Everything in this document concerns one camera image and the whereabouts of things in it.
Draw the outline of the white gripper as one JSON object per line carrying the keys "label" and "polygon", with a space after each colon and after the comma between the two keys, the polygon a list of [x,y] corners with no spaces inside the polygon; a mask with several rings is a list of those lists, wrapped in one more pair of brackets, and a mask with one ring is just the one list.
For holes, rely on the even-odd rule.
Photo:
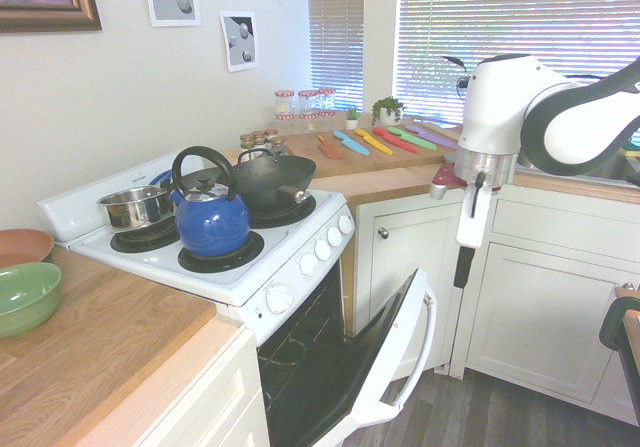
{"label": "white gripper", "polygon": [[483,185],[476,188],[469,184],[462,201],[456,241],[461,245],[456,263],[453,285],[464,289],[467,285],[474,249],[482,245],[489,215],[492,187]]}

